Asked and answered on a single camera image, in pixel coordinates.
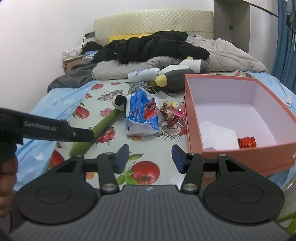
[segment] dark gray blanket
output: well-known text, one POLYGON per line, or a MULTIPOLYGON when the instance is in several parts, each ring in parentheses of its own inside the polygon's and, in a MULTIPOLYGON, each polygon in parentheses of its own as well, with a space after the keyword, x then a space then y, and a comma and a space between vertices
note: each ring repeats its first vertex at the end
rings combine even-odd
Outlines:
POLYGON ((72 70, 56 78, 47 88, 47 92, 50 92, 53 88, 79 88, 94 78, 91 76, 93 68, 96 66, 96 63, 93 63, 91 60, 82 61, 72 67, 72 70))

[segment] headboard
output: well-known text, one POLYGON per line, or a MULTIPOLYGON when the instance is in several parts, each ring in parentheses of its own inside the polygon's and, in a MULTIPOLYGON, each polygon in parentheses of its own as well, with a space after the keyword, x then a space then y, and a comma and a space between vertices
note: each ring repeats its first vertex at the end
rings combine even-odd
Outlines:
POLYGON ((191 9, 156 9, 122 13, 94 21, 96 41, 102 45, 114 35, 147 34, 177 30, 189 35, 214 37, 213 12, 191 9))

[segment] orange box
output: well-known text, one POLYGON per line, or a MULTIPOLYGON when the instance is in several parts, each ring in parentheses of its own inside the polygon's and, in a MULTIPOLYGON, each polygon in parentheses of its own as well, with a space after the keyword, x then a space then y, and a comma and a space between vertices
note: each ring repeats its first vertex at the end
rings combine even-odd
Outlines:
POLYGON ((184 103, 190 152, 206 158, 224 153, 263 176, 291 168, 296 159, 296 117, 264 84, 253 78, 187 74, 184 103), (256 148, 204 149, 199 123, 255 137, 256 148))

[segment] floral printed tablecloth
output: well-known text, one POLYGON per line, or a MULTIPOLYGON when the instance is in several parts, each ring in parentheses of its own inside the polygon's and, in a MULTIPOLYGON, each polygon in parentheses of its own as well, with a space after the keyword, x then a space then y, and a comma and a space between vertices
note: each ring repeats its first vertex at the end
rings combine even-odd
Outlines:
MULTIPOLYGON (((251 77, 244 72, 221 72, 225 74, 251 77)), ((78 128, 92 128, 98 124, 114 108, 111 99, 116 94, 127 95, 129 83, 127 80, 98 81, 79 104, 70 125, 78 128)), ((169 94, 179 102, 183 102, 184 92, 169 94)), ((175 184, 180 188, 184 175, 180 174, 171 157, 171 147, 179 145, 188 151, 187 128, 180 124, 172 127, 164 125, 160 134, 147 137, 127 137, 125 133, 125 118, 120 118, 96 140, 85 159, 96 158, 104 152, 117 152, 123 144, 130 148, 129 161, 122 174, 115 174, 120 188, 125 184, 175 184)), ((69 152, 73 143, 59 142, 50 160, 49 168, 70 158, 69 152)), ((93 187, 99 188, 98 173, 87 173, 86 180, 93 187)))

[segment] blue bed sheet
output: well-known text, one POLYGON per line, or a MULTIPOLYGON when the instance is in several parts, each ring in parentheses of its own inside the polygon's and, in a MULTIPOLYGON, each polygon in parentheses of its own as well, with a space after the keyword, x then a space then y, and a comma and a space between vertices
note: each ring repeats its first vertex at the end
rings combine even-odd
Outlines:
MULTIPOLYGON (((58 120, 68 120, 95 83, 95 80, 90 81, 78 89, 52 89, 30 113, 58 120)), ((46 171, 55 145, 55 141, 32 139, 24 139, 24 145, 18 145, 16 155, 19 171, 14 190, 18 191, 46 171)))
MULTIPOLYGON (((268 73, 248 73, 265 84, 282 101, 285 101, 287 97, 292 98, 293 104, 290 110, 296 115, 296 95, 293 92, 268 73)), ((30 113, 58 120, 68 120, 95 83, 95 80, 91 81, 78 89, 53 89, 40 100, 30 113)), ((17 173, 17 183, 14 186, 16 191, 46 171, 48 160, 55 145, 56 142, 51 141, 24 139, 24 145, 18 146, 16 155, 19 160, 19 171, 17 173)), ((294 176, 296 176, 296 165, 288 171, 273 175, 269 179, 282 188, 294 176)))

